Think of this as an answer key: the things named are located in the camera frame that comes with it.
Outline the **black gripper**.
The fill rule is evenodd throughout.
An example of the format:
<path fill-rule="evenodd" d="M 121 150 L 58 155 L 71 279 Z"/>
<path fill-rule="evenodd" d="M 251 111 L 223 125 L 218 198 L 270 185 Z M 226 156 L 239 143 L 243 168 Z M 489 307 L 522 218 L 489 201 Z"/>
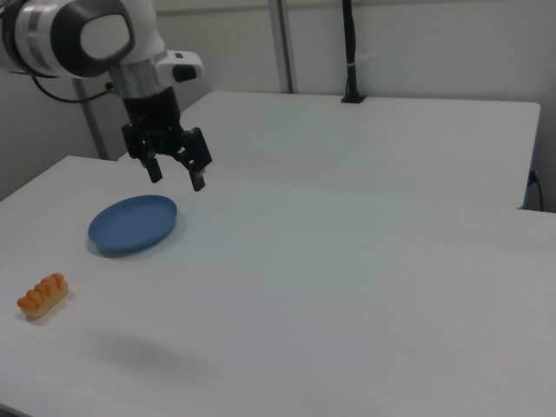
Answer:
<path fill-rule="evenodd" d="M 152 182 L 159 182 L 162 171 L 156 155 L 174 155 L 189 172 L 193 190 L 201 191 L 205 187 L 205 168 L 212 163 L 212 156 L 200 128 L 183 130 L 174 88 L 122 101 L 129 117 L 122 134 L 130 158 L 140 161 Z"/>

